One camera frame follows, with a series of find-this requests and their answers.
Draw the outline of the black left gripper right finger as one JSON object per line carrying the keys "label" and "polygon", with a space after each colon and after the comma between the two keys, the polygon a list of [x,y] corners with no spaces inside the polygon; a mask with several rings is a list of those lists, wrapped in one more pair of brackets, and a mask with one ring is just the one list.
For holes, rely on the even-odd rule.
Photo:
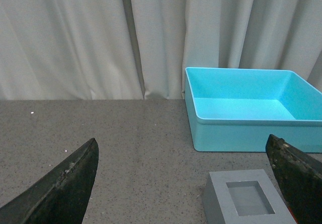
{"label": "black left gripper right finger", "polygon": [[321,162],[273,134],[266,154],[298,223],[321,223]]}

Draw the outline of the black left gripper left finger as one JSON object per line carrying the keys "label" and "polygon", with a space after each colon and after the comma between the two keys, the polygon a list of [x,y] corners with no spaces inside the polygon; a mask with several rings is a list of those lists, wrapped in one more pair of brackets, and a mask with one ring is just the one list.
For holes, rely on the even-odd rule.
{"label": "black left gripper left finger", "polygon": [[98,143],[91,138],[1,207],[1,223],[82,223],[98,161]]}

